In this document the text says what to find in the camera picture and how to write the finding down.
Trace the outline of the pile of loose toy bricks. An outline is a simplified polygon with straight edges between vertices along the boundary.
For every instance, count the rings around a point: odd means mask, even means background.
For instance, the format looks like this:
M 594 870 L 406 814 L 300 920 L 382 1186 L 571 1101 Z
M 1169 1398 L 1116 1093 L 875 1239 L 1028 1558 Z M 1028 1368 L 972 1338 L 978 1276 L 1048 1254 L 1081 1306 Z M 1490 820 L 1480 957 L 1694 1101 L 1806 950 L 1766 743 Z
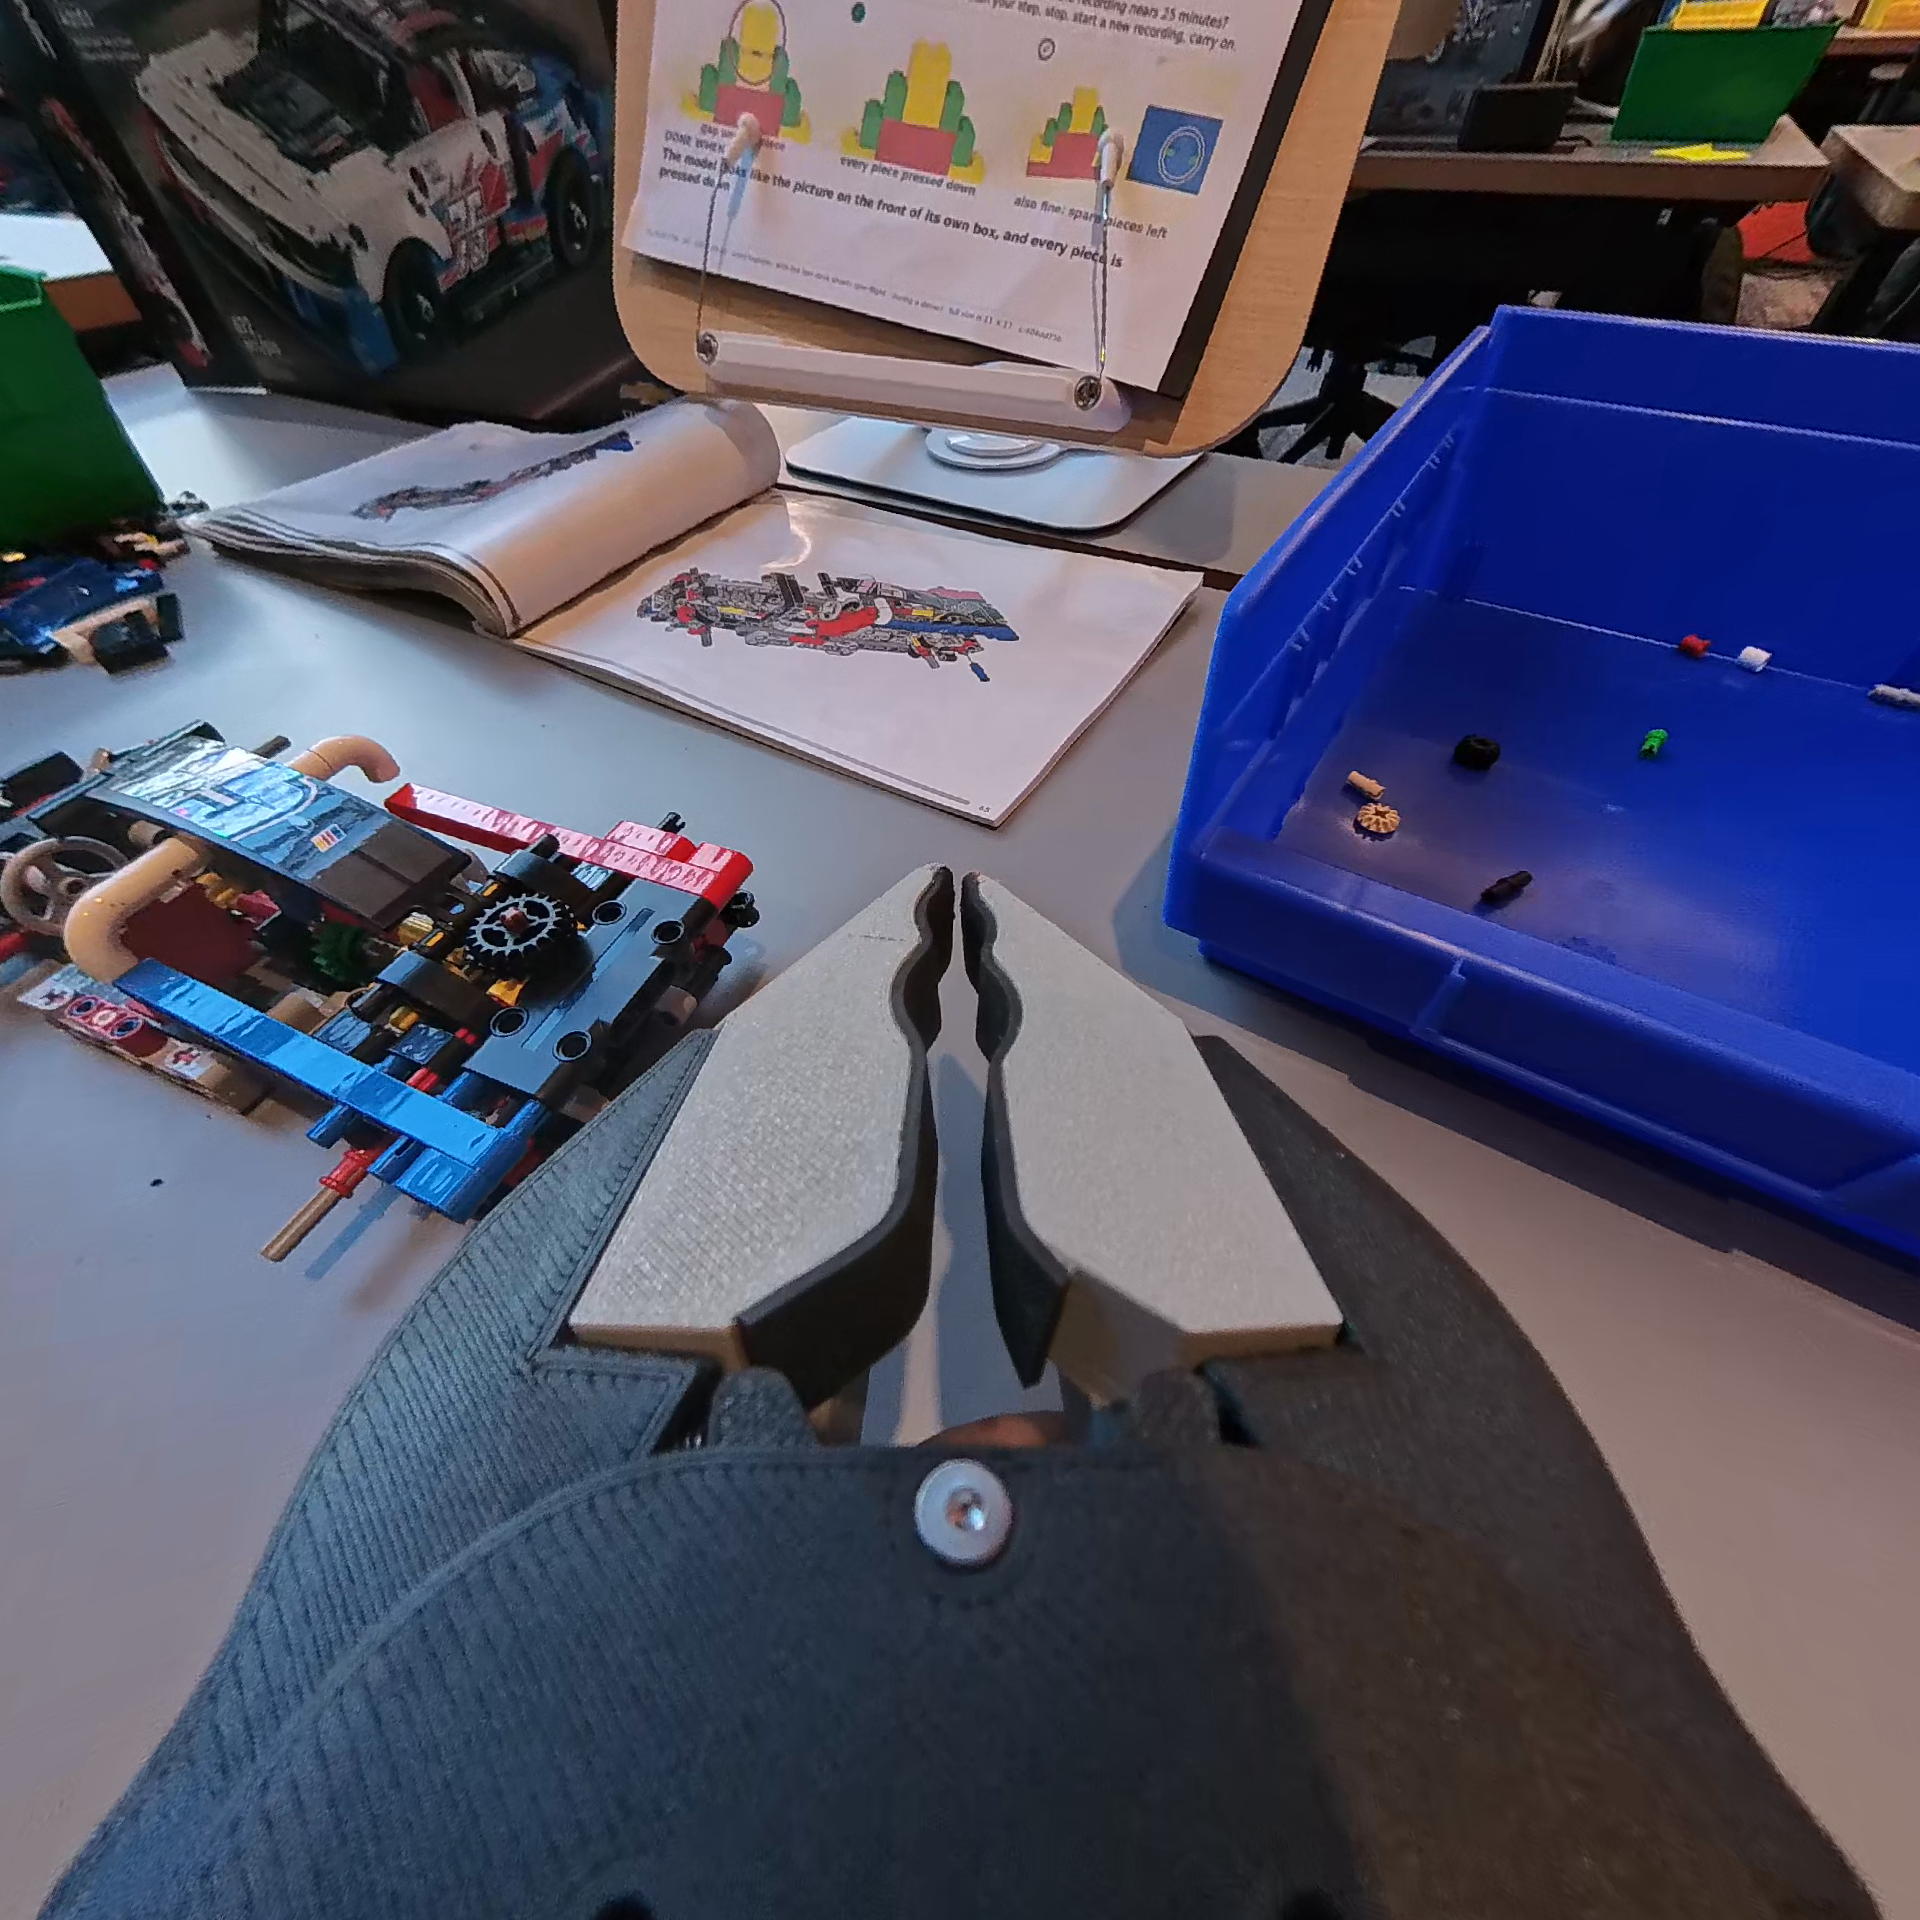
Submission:
M 2 674 L 68 662 L 116 677 L 170 657 L 184 634 L 165 567 L 188 554 L 195 496 L 54 543 L 2 546 Z

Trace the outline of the toy brick car model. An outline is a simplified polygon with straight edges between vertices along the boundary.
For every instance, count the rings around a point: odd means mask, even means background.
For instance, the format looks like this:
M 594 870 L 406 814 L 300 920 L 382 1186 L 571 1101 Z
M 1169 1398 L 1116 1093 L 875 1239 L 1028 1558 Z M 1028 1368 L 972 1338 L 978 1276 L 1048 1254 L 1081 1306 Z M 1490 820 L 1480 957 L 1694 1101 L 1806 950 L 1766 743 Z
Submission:
M 365 735 L 283 757 L 196 722 L 4 773 L 4 957 L 54 964 L 54 1017 L 321 1103 L 334 1161 L 270 1262 L 364 1184 L 491 1210 L 700 1007 L 750 874 L 676 814 L 573 831 L 402 781 Z

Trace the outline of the wooden document stand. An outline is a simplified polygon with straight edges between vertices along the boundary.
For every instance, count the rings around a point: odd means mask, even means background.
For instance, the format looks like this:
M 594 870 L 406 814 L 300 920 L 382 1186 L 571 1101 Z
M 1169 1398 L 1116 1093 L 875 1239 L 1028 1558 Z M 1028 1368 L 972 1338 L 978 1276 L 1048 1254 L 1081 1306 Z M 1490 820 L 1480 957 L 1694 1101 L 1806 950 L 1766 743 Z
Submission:
M 1182 394 L 1057 367 L 828 303 L 661 264 L 627 247 L 656 5 L 618 10 L 616 309 L 637 358 L 693 397 L 833 416 L 790 478 L 1092 533 L 1243 429 L 1302 345 L 1400 5 L 1334 1 L 1233 278 Z

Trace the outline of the green storage bin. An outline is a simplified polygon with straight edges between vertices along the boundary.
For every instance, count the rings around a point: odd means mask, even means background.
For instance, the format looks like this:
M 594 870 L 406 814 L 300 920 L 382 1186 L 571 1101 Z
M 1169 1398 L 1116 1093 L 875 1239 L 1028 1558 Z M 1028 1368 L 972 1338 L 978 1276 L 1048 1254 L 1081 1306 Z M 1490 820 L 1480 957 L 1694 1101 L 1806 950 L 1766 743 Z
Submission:
M 1618 145 L 1758 148 L 1780 120 L 1821 140 L 1915 53 L 1915 32 L 1837 20 L 1788 26 L 1645 26 L 1608 136 Z
M 2 269 L 2 546 L 161 512 L 162 494 L 43 278 Z

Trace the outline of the blue storage bin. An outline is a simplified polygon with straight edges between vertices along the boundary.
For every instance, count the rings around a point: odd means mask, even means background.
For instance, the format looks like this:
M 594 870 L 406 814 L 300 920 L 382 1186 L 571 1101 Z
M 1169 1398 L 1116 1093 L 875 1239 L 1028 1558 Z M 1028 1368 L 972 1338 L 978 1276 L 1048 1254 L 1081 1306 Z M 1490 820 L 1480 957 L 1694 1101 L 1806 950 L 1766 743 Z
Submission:
M 1914 345 L 1499 311 L 1234 586 L 1166 924 L 1914 1256 L 1915 510 Z

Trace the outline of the wooden side table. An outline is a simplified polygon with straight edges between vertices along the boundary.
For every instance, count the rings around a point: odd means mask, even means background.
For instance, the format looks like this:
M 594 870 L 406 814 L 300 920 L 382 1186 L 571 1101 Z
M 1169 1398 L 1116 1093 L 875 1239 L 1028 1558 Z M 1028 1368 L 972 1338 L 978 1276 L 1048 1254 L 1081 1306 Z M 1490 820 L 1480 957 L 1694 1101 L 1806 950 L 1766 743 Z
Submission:
M 139 325 L 107 253 L 76 215 L 4 208 L 2 263 L 37 273 L 51 303 L 78 334 Z

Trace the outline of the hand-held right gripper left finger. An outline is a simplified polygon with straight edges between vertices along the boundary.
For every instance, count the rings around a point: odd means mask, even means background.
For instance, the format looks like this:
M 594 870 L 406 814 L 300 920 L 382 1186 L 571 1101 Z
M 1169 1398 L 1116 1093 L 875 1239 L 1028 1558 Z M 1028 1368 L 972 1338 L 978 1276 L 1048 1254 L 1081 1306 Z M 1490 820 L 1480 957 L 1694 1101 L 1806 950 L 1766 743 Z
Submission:
M 577 1342 L 770 1368 L 829 1404 L 928 1301 L 928 1048 L 953 872 L 924 866 L 712 1032 L 571 1306 Z

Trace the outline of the black toy car set box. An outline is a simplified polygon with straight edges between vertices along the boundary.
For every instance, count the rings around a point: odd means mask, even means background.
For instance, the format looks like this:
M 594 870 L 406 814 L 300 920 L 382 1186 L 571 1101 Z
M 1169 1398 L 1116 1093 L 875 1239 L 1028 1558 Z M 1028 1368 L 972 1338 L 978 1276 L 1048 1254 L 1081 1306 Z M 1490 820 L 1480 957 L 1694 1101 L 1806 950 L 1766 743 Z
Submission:
M 616 7 L 10 1 L 4 96 L 184 381 L 619 413 Z

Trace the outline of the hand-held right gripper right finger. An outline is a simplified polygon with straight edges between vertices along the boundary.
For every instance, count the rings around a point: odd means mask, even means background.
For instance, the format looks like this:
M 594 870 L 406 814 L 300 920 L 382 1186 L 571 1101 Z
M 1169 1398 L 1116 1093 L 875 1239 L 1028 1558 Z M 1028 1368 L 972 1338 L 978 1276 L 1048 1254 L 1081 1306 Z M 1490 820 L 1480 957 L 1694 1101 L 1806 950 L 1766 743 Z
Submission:
M 992 1301 L 1024 1385 L 1337 1342 L 1341 1309 L 1189 1025 L 1001 881 L 962 885 Z

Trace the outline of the grey desk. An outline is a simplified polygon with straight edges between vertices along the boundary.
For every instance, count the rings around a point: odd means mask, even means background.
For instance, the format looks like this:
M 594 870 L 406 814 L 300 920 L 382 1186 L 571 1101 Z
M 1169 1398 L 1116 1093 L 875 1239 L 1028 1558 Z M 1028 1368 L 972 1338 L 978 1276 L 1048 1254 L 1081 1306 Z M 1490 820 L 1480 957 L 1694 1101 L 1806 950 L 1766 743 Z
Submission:
M 1204 568 L 1139 679 L 998 830 L 520 656 L 428 600 L 198 549 L 172 660 L 4 679 L 4 768 L 211 720 L 364 733 L 402 775 L 750 853 L 713 1014 L 907 868 L 985 870 L 1226 1032 L 1429 1216 L 1608 1453 L 1789 1785 L 1915 1916 L 1915 1268 L 1213 968 L 1161 920 L 1226 584 L 1320 489 L 1226 462 L 1110 550 Z M 4 1005 L 4 1916 L 32 1916 L 186 1701 L 331 1412 L 457 1241 L 365 1189 L 292 1262 L 298 1116 L 238 1118 Z

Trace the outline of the dark wooden workbench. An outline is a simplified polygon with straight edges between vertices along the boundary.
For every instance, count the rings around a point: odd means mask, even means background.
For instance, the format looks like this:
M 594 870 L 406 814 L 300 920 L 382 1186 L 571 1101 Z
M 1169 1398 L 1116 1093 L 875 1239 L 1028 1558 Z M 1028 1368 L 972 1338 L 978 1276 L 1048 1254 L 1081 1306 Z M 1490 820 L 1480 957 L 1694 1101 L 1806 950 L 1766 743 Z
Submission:
M 1458 150 L 1363 142 L 1348 198 L 1368 193 L 1467 193 L 1554 200 L 1792 204 L 1830 174 L 1824 150 L 1780 116 L 1760 144 L 1710 157 L 1673 157 L 1660 144 L 1589 140 L 1578 127 L 1554 150 Z

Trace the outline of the instruction booklet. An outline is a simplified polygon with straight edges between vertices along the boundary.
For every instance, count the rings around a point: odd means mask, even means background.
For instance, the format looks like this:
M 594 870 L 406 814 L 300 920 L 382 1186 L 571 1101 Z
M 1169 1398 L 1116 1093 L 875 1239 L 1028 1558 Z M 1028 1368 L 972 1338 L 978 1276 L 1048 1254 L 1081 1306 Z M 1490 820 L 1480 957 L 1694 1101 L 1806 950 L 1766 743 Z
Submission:
M 490 637 L 928 806 L 1004 824 L 1202 576 L 777 484 L 742 400 L 577 434 L 464 423 L 188 529 Z

